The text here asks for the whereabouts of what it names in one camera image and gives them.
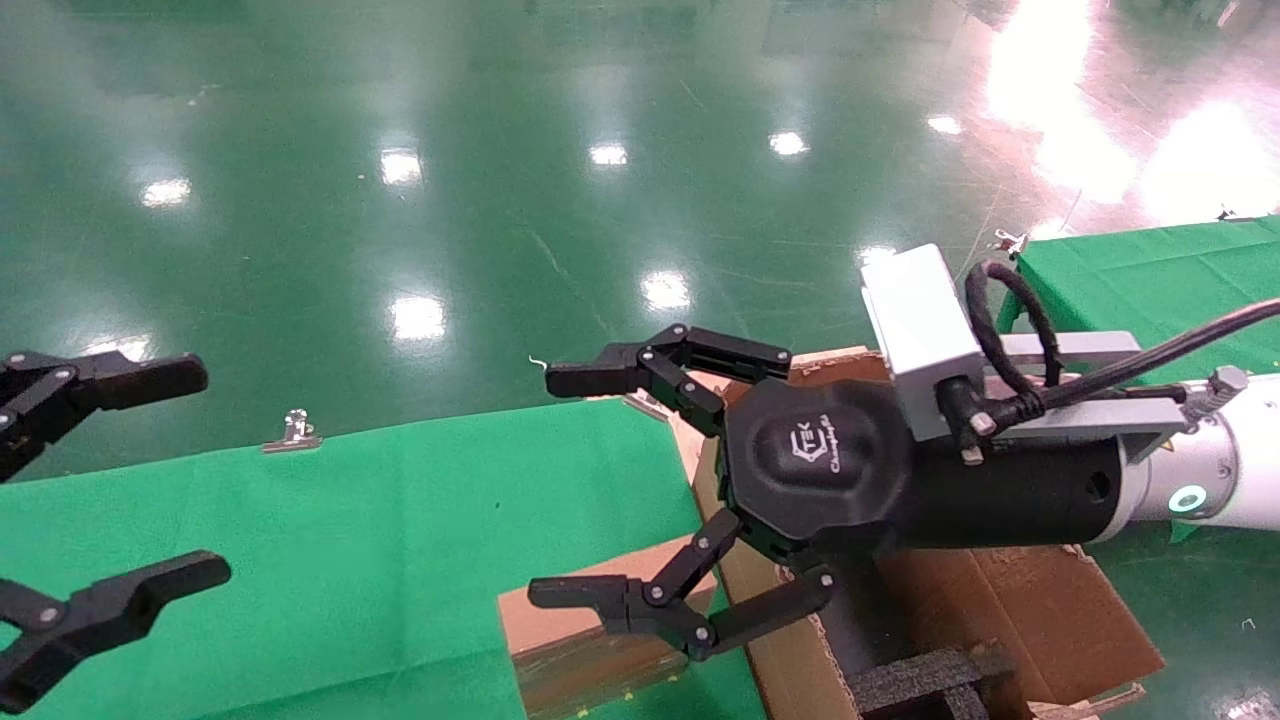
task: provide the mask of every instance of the metal pin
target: metal pin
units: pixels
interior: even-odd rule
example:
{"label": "metal pin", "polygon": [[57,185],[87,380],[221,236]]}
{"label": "metal pin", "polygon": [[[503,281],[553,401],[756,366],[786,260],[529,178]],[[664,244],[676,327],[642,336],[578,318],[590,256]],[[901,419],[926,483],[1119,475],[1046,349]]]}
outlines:
{"label": "metal pin", "polygon": [[970,468],[975,465],[982,465],[982,450],[978,448],[978,446],[961,447],[960,459],[964,460],[964,464]]}
{"label": "metal pin", "polygon": [[973,432],[978,433],[979,437],[987,437],[996,432],[996,421],[991,419],[991,415],[986,413],[978,413],[973,418],[969,418],[969,427]]}

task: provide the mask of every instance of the black cable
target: black cable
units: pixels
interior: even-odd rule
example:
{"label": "black cable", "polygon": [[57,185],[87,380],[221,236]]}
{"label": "black cable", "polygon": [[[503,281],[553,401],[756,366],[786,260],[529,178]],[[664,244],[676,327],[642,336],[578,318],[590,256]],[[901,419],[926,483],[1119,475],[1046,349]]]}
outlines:
{"label": "black cable", "polygon": [[1139,352],[1133,357],[1128,357],[1119,363],[1107,365],[1101,370],[1094,370],[1082,375],[1079,379],[1070,383],[1041,389],[1038,392],[1039,400],[1043,404],[1044,410],[1073,405],[1088,398],[1098,391],[1129,382],[1143,373],[1149,373],[1156,368],[1167,365],[1169,363],[1192,351],[1199,350],[1213,341],[1221,340],[1236,331],[1244,329],[1254,323],[1276,315],[1280,315],[1280,297],[1247,305],[1193,331],[1188,331],[1167,342],[1157,345],[1151,350]]}
{"label": "black cable", "polygon": [[1171,383],[1166,386],[1146,386],[1146,387],[1126,387],[1126,388],[1114,388],[1108,387],[1106,389],[1100,389],[1098,392],[1089,396],[1089,400],[1135,400],[1135,398],[1151,398],[1151,397],[1167,397],[1174,402],[1181,405],[1187,402],[1187,386],[1181,383]]}
{"label": "black cable", "polygon": [[996,324],[987,304],[987,278],[1001,282],[1027,309],[1032,327],[1036,328],[1036,334],[1039,337],[1041,351],[1044,354],[1044,384],[1047,387],[1057,386],[1062,374],[1062,364],[1059,361],[1057,336],[1053,333],[1053,324],[1048,319],[1048,313],[1044,311],[1044,305],[1021,275],[989,260],[974,265],[964,283],[969,323],[973,325],[973,334],[978,338],[982,354],[987,356],[987,361],[996,369],[1000,379],[1005,380],[1005,384],[1014,392],[1019,395],[1036,392],[1036,387],[1018,370],[1005,352],[1005,346],[1000,342],[1000,333],[996,332]]}

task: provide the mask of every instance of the screw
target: screw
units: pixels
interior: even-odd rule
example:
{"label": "screw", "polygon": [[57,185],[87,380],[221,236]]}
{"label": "screw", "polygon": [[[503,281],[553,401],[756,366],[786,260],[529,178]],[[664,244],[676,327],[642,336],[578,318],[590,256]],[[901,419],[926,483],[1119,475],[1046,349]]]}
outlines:
{"label": "screw", "polygon": [[969,427],[980,437],[987,437],[996,432],[996,421],[986,413],[978,413],[973,418],[969,418]]}

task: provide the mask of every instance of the green table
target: green table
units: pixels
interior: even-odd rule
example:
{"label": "green table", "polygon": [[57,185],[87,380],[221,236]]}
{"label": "green table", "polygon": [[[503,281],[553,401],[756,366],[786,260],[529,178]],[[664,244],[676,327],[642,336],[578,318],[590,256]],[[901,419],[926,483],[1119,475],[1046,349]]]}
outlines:
{"label": "green table", "polygon": [[[1019,260],[1057,329],[1125,329],[1143,347],[1280,295],[1277,269],[1280,217],[1033,242]],[[1016,310],[1006,301],[1004,332]],[[1277,360],[1271,320],[1143,379],[1202,378],[1225,364],[1272,373]],[[1148,524],[1092,552],[1169,661],[1147,700],[1108,719],[1226,717],[1254,693],[1280,698],[1280,534],[1204,528],[1170,544],[1166,525]]]}
{"label": "green table", "polygon": [[[1242,305],[1280,295],[1280,215],[1032,242],[1018,270],[1044,300],[1059,331],[1129,331],[1158,345]],[[1018,304],[1000,314],[1009,332]],[[1219,365],[1272,373],[1280,320],[1260,323],[1147,375],[1207,377]]]}
{"label": "green table", "polygon": [[[667,425],[577,402],[0,487],[0,577],[65,597],[196,548],[234,569],[33,720],[521,719],[495,597],[698,525]],[[764,716],[741,651],[590,714]]]}

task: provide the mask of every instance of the reflective floor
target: reflective floor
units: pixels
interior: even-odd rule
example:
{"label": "reflective floor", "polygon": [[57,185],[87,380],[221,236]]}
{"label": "reflective floor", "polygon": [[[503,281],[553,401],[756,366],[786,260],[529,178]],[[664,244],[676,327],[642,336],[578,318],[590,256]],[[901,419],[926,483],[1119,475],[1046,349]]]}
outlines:
{"label": "reflective floor", "polygon": [[28,477],[547,402],[865,259],[1280,206],[1271,0],[4,0],[0,351],[198,352]]}

